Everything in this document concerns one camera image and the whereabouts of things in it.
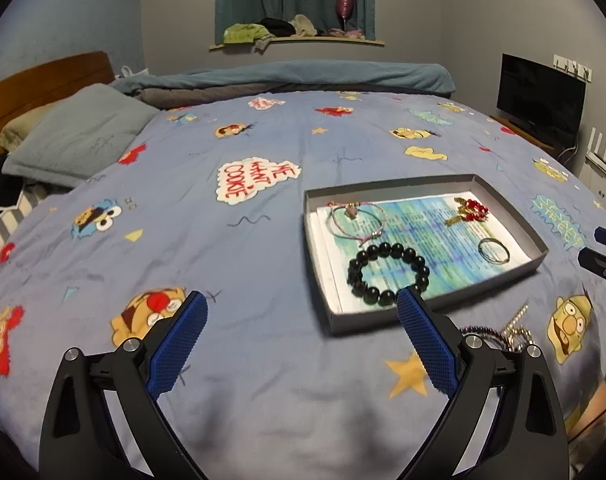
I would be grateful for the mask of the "white cabinet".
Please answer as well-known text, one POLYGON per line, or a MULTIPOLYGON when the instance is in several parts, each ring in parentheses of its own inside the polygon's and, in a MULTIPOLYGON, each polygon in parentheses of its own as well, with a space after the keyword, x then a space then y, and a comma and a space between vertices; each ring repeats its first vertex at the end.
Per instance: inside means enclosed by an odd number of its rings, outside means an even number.
POLYGON ((585 159, 578 177, 597 197, 602 208, 606 210, 606 174, 588 159, 585 159))

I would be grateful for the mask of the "wooden tv stand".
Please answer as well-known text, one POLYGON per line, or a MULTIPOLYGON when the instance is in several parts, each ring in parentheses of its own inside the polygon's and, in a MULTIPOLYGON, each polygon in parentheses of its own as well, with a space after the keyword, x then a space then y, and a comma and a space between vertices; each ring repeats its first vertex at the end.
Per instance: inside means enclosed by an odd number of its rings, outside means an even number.
POLYGON ((504 128, 521 136, 522 139, 537 146, 555 159, 564 155, 575 154, 577 151, 577 143, 574 136, 568 136, 555 128, 522 125, 514 119, 496 115, 490 115, 490 118, 496 120, 504 128))

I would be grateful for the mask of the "black tv monitor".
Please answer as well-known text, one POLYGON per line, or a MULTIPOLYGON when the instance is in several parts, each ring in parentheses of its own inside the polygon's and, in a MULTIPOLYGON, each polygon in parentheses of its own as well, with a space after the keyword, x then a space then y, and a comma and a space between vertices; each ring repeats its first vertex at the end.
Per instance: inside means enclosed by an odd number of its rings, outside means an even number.
POLYGON ((549 141, 575 142, 585 96, 586 84, 576 77, 516 55, 501 57, 496 107, 549 141))

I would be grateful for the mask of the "grey shallow cardboard tray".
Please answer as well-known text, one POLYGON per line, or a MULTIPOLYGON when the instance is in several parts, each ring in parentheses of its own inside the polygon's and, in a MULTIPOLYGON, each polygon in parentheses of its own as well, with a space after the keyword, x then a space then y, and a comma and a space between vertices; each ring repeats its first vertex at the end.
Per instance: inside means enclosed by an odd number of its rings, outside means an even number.
POLYGON ((363 182, 304 194, 309 258, 333 334, 396 319, 394 304, 366 295, 398 292, 425 260, 422 296, 453 308, 534 272, 549 249, 522 214, 475 174, 363 182))

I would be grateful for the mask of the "printed colourful paper sheet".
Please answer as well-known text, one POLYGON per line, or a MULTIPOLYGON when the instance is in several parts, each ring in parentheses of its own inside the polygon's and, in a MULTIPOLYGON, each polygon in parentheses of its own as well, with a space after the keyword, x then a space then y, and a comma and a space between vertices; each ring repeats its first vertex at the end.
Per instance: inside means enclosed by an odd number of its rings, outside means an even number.
POLYGON ((414 284, 417 272, 394 248, 413 250, 430 271, 423 297, 459 292, 530 263, 516 237, 486 200, 466 191, 422 197, 327 203, 309 214, 321 276, 334 314, 380 310, 367 304, 369 287, 397 292, 414 284))

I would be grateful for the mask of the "striped cartoon pillow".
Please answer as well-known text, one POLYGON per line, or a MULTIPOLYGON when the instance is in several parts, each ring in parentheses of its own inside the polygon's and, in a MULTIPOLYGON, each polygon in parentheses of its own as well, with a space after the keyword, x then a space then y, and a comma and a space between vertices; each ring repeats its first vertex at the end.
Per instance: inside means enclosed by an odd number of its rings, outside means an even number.
POLYGON ((47 188, 41 183, 23 185, 17 203, 0 207, 0 255, 8 245, 9 237, 18 229, 23 220, 48 196, 47 188))

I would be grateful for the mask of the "grey-blue pillow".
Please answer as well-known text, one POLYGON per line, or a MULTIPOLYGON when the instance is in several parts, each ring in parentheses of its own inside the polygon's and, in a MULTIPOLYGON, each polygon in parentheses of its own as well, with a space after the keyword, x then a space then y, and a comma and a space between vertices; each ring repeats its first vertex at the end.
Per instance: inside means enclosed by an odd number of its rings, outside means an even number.
POLYGON ((3 174, 76 188, 117 162, 158 110, 105 84, 62 100, 9 154, 3 174))

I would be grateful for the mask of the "yellowish pillow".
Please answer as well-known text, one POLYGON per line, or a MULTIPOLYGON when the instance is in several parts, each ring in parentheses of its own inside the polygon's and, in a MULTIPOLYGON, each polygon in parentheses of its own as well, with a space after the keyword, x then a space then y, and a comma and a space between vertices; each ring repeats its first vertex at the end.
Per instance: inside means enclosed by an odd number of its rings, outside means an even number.
POLYGON ((14 152, 26 140, 29 133, 57 105, 58 101, 35 107, 12 119, 0 130, 0 147, 8 153, 14 152))

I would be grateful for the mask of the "teal rolled blanket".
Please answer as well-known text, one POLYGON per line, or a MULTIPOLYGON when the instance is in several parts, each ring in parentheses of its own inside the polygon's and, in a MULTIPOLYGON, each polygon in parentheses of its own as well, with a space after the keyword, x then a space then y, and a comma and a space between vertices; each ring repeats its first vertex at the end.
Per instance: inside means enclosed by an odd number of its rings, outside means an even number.
POLYGON ((440 64, 289 60, 173 75, 136 75, 111 84, 158 110, 209 104, 266 92, 366 91, 451 96, 455 81, 440 64))

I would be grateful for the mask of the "wooden headboard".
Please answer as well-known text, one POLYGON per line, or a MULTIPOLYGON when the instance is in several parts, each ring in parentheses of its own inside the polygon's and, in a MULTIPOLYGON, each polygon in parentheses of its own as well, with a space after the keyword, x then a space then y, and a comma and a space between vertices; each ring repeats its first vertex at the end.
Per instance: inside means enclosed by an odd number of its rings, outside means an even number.
POLYGON ((0 81, 0 132, 29 110, 68 98, 91 84, 113 80, 109 56, 102 51, 58 58, 9 76, 0 81))

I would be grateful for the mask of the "pink balloon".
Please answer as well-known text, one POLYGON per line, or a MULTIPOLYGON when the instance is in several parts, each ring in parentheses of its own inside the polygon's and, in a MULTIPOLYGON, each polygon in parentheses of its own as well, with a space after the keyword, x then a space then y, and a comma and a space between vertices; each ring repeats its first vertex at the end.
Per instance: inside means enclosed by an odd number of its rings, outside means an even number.
POLYGON ((345 30, 347 21, 352 17, 354 0, 335 0, 335 14, 339 18, 341 29, 345 30))

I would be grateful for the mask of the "beige cloth on sill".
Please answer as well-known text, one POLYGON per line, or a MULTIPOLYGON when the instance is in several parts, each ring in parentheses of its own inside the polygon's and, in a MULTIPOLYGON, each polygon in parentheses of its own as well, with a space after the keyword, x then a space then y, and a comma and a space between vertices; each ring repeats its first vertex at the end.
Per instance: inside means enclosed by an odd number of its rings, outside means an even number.
POLYGON ((317 29, 312 21, 304 14, 295 14, 289 24, 294 28, 292 36, 297 38, 314 38, 317 36, 317 29))

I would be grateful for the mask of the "black clothing on sill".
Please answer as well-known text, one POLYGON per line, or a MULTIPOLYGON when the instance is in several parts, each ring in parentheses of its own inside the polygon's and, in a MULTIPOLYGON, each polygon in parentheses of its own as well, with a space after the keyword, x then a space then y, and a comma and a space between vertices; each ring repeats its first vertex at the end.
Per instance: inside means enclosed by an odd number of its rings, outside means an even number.
POLYGON ((277 38, 292 37, 297 33, 295 27, 291 23, 281 20, 280 18, 262 18, 261 21, 259 21, 259 24, 277 38))

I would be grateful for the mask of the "wooden window sill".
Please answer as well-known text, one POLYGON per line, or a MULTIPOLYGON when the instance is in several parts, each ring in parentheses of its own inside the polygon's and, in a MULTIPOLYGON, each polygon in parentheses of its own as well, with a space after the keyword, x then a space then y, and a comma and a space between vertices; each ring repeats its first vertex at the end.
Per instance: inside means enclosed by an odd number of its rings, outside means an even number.
MULTIPOLYGON (((355 46, 370 46, 377 48, 384 48, 385 42, 382 40, 369 40, 369 39, 358 39, 354 37, 273 37, 268 40, 259 40, 259 44, 263 44, 265 47, 269 47, 272 44, 355 44, 355 46)), ((254 48, 256 42, 253 44, 211 44, 209 46, 210 52, 218 50, 226 50, 231 48, 254 48)))

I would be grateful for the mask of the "white wall hook rack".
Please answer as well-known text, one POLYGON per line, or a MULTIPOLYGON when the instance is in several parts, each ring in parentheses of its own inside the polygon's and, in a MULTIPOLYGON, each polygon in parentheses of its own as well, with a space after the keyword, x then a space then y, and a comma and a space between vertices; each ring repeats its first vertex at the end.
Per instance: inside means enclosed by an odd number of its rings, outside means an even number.
POLYGON ((553 55, 552 66, 560 72, 571 75, 585 82, 592 81, 592 70, 579 62, 564 58, 561 55, 553 55))

